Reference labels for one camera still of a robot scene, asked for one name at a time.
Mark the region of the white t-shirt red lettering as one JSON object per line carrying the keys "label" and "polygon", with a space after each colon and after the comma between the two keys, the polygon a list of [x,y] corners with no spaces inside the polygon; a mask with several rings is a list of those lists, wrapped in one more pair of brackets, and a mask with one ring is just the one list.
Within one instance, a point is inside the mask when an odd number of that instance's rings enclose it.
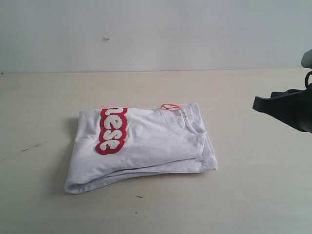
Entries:
{"label": "white t-shirt red lettering", "polygon": [[133,177],[216,170],[199,105],[180,106],[80,111],[65,191],[82,194]]}

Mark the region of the orange clothing tag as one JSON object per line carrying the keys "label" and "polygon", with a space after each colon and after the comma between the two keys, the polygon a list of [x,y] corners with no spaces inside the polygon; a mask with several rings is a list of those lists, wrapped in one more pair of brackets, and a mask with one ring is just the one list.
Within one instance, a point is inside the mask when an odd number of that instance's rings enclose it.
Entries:
{"label": "orange clothing tag", "polygon": [[181,110],[181,106],[177,104],[165,103],[161,105],[161,108],[166,110]]}

